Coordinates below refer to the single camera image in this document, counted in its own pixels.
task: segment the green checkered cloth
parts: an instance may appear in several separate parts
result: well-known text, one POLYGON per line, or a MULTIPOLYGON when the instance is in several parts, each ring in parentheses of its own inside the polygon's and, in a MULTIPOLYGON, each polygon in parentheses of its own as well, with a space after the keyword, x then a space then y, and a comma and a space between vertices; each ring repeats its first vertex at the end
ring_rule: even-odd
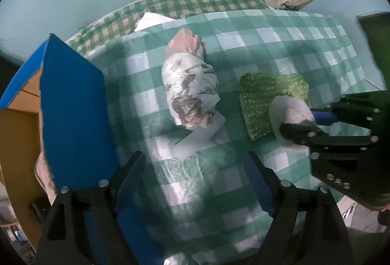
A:
POLYGON ((266 8, 264 0, 142 0, 109 13, 79 31, 66 43, 85 55, 110 40, 134 32, 146 12, 179 19, 199 13, 266 8))
MULTIPOLYGON (((315 188, 307 153, 285 151, 268 134, 249 139, 239 102, 239 79, 248 71, 299 73, 313 108, 341 94, 363 92, 365 77, 343 27, 331 16, 282 10, 232 10, 199 14, 113 40, 87 58, 103 71, 110 124, 125 162, 147 155, 134 203, 166 264, 224 264, 257 252, 272 219, 263 212, 240 155, 254 151, 280 179, 315 188), (190 158, 172 158, 170 147, 190 132, 175 125, 161 79, 165 47, 182 27, 199 35, 205 62, 219 80, 216 109, 226 122, 190 158)), ((334 125, 333 134, 360 134, 334 125)), ((296 229, 302 225, 300 215, 296 229)))

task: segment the plastic sheet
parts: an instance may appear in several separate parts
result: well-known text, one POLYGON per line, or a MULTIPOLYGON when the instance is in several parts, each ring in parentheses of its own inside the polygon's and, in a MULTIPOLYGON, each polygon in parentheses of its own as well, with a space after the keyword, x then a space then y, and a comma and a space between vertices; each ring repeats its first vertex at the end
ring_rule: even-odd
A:
POLYGON ((217 76, 203 60, 199 37, 181 29, 169 42, 166 53, 161 74, 176 125, 190 130, 207 127, 220 98, 217 76))

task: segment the white paper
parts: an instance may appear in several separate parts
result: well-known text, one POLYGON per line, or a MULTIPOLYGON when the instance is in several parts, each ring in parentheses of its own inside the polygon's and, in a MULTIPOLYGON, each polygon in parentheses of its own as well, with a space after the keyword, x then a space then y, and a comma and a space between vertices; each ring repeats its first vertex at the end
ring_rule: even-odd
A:
POLYGON ((172 146, 172 155, 179 160, 184 160, 202 150, 207 142, 216 132, 218 132, 225 121, 225 117, 221 113, 215 111, 213 122, 208 124, 206 128, 197 127, 190 135, 172 146))
POLYGON ((146 12, 142 19, 138 22, 138 25, 134 31, 137 32, 139 30, 147 29, 148 27, 172 21, 175 20, 173 18, 168 18, 157 13, 146 12))

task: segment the white cloth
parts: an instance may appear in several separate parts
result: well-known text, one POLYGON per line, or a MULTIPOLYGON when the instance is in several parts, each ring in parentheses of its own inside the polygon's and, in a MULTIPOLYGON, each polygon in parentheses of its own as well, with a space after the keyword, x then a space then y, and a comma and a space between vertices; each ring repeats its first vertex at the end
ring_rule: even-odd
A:
POLYGON ((318 127, 313 113, 302 99, 291 96, 276 96, 270 104, 269 115, 275 137, 283 148, 302 152, 308 150, 307 146, 297 145, 292 140, 284 138, 280 133, 280 126, 283 123, 299 124, 305 122, 306 124, 311 123, 313 128, 318 127))

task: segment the cardboard box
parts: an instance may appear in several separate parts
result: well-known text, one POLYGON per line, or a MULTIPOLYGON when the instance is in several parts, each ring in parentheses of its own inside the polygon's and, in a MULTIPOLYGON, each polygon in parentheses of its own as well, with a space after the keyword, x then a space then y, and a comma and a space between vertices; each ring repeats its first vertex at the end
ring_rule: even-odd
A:
POLYGON ((56 189, 94 186, 119 168, 103 75, 51 34, 22 65, 0 99, 0 167, 30 244, 42 226, 29 204, 45 195, 34 175, 44 152, 56 189))

